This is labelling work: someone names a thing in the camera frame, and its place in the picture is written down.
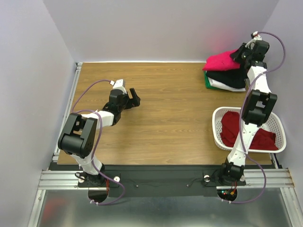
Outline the pink t shirt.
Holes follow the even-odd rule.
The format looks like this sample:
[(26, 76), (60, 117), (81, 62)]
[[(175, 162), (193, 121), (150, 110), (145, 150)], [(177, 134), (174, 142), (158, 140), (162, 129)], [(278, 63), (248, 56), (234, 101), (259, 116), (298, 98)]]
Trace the pink t shirt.
[(240, 68), (240, 64), (235, 62), (230, 55), (237, 50), (225, 51), (207, 58), (203, 71), (227, 71)]

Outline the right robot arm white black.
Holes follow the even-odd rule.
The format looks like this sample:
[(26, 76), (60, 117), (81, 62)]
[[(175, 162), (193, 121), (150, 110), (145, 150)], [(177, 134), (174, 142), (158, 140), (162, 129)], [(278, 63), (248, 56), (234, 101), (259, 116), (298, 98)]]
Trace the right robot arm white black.
[(253, 138), (269, 119), (277, 101), (277, 95), (268, 87), (267, 65), (263, 62), (268, 50), (268, 42), (255, 40), (249, 44), (243, 43), (231, 54), (232, 59), (246, 70), (249, 88), (240, 110), (237, 139), (218, 174), (219, 182), (223, 185), (244, 180), (246, 157)]

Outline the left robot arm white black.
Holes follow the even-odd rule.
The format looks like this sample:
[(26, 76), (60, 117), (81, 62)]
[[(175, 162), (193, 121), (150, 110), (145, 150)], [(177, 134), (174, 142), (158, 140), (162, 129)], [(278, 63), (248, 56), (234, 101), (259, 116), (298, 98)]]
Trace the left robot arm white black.
[(102, 110), (90, 114), (71, 113), (58, 139), (58, 148), (72, 156), (83, 172), (76, 177), (79, 183), (88, 183), (91, 186), (102, 186), (105, 182), (100, 172), (105, 167), (95, 156), (94, 151), (100, 140), (95, 140), (96, 131), (102, 133), (104, 127), (114, 126), (121, 118), (123, 110), (138, 107), (140, 97), (134, 88), (128, 93), (114, 88), (109, 95), (109, 101)]

